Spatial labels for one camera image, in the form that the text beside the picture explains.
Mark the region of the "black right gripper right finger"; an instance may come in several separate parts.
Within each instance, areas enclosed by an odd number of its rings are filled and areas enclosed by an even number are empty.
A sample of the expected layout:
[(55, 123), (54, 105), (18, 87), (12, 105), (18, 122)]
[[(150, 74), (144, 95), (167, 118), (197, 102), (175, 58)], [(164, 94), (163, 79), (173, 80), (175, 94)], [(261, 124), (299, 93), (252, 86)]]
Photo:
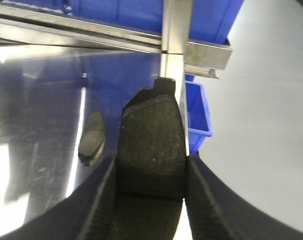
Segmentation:
[(194, 240), (303, 240), (303, 232), (231, 190), (199, 155), (188, 156), (186, 167), (185, 204)]

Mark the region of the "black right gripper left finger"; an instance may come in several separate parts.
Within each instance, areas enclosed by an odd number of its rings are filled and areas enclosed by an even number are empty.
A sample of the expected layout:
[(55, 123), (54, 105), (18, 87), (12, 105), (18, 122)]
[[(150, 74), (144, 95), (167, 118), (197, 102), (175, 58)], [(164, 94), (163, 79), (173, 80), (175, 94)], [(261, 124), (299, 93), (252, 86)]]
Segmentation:
[(116, 199), (116, 165), (106, 157), (72, 194), (2, 240), (106, 240)]

